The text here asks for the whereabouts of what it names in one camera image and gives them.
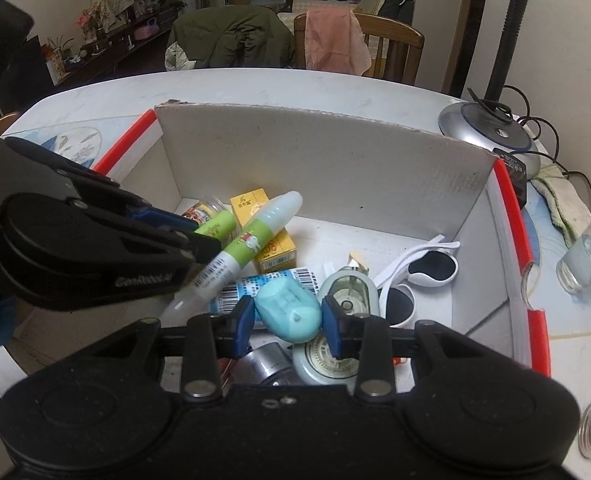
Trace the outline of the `white sunglasses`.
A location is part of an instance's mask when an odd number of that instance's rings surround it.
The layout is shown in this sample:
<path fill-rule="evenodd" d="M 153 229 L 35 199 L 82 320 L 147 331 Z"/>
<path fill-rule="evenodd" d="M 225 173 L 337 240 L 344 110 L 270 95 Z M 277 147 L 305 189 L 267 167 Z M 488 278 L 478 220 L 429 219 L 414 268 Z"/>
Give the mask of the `white sunglasses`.
<path fill-rule="evenodd" d="M 456 252 L 460 242 L 445 242 L 443 235 L 407 249 L 373 278 L 379 290 L 380 315 L 392 328 L 409 327 L 416 314 L 416 297 L 411 286 L 441 288 L 455 280 L 459 263 Z M 388 306 L 392 292 L 400 292 L 410 301 L 409 314 L 395 314 Z"/>

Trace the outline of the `silver white roll tin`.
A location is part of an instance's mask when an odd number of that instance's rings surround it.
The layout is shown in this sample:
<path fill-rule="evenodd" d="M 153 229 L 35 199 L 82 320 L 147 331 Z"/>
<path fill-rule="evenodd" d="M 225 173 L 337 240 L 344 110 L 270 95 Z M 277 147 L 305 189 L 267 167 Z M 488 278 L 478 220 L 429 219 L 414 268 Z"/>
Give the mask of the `silver white roll tin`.
<path fill-rule="evenodd" d="M 250 351 L 236 362 L 230 377 L 235 384 L 240 385 L 301 385 L 289 354 L 277 342 Z"/>

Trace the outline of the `pink cloth on chair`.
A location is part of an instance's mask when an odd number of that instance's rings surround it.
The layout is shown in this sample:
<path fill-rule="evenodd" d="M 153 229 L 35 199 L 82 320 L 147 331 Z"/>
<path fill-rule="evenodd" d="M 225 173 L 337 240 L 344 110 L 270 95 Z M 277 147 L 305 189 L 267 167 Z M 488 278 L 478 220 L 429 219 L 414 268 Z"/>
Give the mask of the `pink cloth on chair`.
<path fill-rule="evenodd" d="M 371 66 L 361 24 L 348 8 L 313 8 L 306 12 L 305 67 L 319 72 L 363 76 Z"/>

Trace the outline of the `black power adapter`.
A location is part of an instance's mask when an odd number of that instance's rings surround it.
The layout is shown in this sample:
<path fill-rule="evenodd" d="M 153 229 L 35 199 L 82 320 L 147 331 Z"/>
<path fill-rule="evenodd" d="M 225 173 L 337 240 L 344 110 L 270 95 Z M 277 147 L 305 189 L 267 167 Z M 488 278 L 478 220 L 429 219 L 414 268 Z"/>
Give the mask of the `black power adapter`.
<path fill-rule="evenodd" d="M 500 148 L 494 148 L 493 153 L 504 162 L 519 208 L 523 209 L 527 203 L 527 167 L 515 155 Z"/>

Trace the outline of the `yellow small carton box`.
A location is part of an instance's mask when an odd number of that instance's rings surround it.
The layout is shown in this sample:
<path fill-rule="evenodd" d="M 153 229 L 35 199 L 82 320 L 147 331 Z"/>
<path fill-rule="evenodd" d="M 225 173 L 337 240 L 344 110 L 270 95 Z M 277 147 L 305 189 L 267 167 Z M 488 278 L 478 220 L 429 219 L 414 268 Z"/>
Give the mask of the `yellow small carton box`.
<path fill-rule="evenodd" d="M 230 199 L 230 206 L 241 227 L 242 252 L 254 252 L 254 264 L 261 274 L 296 266 L 296 244 L 285 226 L 301 205 L 299 192 L 290 191 L 269 200 L 263 188 Z"/>

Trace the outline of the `white puffy garment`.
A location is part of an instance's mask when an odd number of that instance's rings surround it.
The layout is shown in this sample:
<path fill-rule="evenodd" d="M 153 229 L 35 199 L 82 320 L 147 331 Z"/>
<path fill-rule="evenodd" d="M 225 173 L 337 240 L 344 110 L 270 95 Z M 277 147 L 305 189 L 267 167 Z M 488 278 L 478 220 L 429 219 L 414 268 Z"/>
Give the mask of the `white puffy garment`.
<path fill-rule="evenodd" d="M 196 66 L 195 60 L 189 60 L 185 51 L 177 42 L 173 42 L 166 48 L 164 53 L 164 67 L 168 72 L 174 70 L 193 70 Z"/>

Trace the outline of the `clear drinking glass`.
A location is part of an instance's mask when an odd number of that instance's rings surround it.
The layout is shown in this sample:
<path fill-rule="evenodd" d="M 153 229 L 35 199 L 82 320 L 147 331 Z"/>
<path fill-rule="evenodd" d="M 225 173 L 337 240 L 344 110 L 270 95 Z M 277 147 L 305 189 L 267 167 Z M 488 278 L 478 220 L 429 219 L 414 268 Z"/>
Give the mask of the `clear drinking glass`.
<path fill-rule="evenodd" d="M 558 261 L 556 274 L 562 288 L 571 295 L 591 287 L 591 224 Z"/>

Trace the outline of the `olive green jacket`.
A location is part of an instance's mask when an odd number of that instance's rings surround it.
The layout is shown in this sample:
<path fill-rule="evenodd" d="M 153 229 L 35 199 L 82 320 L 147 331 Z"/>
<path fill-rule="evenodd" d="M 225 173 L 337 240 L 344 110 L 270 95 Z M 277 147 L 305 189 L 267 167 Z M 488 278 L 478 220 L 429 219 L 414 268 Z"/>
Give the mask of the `olive green jacket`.
<path fill-rule="evenodd" d="M 198 68 L 288 68 L 296 40 L 277 14 L 263 6 L 221 6 L 187 12 L 171 28 L 168 47 L 177 42 Z"/>

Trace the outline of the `teal small eraser case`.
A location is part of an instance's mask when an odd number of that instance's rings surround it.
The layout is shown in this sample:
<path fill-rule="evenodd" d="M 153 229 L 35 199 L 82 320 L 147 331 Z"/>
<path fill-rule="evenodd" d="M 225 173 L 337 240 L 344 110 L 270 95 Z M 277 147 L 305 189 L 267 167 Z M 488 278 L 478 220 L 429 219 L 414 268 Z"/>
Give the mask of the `teal small eraser case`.
<path fill-rule="evenodd" d="M 294 278 L 267 282 L 254 297 L 254 304 L 264 326 L 284 341 L 305 344 L 320 329 L 318 300 Z"/>

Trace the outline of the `wooden chair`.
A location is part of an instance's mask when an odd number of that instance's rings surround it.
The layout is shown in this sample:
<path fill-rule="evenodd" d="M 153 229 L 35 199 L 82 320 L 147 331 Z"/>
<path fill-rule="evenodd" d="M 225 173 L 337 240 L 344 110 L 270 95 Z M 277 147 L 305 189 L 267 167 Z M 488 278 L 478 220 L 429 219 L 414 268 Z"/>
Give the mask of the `wooden chair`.
<path fill-rule="evenodd" d="M 307 70 L 304 54 L 306 12 L 294 18 L 295 66 L 302 70 Z M 363 77 L 412 86 L 416 82 L 425 44 L 422 33 L 388 18 L 356 12 L 354 14 L 361 24 L 371 56 L 371 66 Z"/>

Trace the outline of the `green glue pen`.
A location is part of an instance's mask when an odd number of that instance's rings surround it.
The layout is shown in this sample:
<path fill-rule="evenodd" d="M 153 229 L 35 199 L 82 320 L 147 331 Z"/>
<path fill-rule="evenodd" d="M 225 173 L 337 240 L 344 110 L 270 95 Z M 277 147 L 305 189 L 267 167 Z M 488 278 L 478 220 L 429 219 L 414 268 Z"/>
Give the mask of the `green glue pen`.
<path fill-rule="evenodd" d="M 208 312 L 210 301 L 218 296 L 227 284 L 235 281 L 244 267 L 254 259 L 254 252 L 242 252 L 239 235 L 188 285 L 177 292 L 173 301 L 161 314 L 160 321 L 163 327 L 181 326 L 192 316 Z"/>

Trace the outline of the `red white cardboard box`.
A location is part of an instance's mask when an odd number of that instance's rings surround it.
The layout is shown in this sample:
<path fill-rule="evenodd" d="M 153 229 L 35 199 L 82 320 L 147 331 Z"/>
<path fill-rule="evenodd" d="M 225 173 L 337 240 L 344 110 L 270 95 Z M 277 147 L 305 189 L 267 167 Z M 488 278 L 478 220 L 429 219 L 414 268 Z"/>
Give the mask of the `red white cardboard box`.
<path fill-rule="evenodd" d="M 454 240 L 455 282 L 445 298 L 420 301 L 418 315 L 550 371 L 546 317 L 525 292 L 533 256 L 522 212 L 504 163 L 482 148 L 381 120 L 242 104 L 167 102 L 10 132 L 166 210 L 253 188 L 297 191 L 288 230 L 302 266 L 358 249 L 379 271 L 410 245 Z"/>

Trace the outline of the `round white dial timer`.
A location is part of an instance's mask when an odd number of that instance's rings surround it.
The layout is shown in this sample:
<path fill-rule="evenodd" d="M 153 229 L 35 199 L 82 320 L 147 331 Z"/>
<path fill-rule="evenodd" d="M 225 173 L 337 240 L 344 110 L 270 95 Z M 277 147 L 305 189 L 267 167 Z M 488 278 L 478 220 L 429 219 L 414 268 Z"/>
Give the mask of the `round white dial timer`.
<path fill-rule="evenodd" d="M 323 332 L 305 344 L 295 344 L 292 363 L 297 376 L 309 386 L 343 386 L 355 388 L 358 360 L 334 358 Z"/>

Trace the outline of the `grey desk lamp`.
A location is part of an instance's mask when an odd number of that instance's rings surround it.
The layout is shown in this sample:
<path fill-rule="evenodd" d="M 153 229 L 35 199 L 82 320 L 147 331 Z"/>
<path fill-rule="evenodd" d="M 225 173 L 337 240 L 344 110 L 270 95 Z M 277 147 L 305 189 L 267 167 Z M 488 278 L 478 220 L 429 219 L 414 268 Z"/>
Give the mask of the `grey desk lamp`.
<path fill-rule="evenodd" d="M 469 102 L 448 105 L 437 123 L 449 138 L 465 141 L 496 154 L 507 153 L 524 164 L 528 178 L 541 169 L 535 141 L 513 116 L 511 108 L 501 102 L 509 67 L 515 53 L 519 32 L 529 0 L 509 0 L 507 14 L 489 84 L 485 95 L 476 94 Z"/>

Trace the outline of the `white green cloth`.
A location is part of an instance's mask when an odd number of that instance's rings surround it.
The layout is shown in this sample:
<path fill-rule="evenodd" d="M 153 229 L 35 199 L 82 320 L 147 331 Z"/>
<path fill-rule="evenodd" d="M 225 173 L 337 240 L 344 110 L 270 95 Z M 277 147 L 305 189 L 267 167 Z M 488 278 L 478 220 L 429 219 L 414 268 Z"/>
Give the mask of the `white green cloth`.
<path fill-rule="evenodd" d="M 591 223 L 588 206 L 554 164 L 544 164 L 531 183 L 543 196 L 553 226 L 561 232 L 565 246 L 570 248 Z"/>

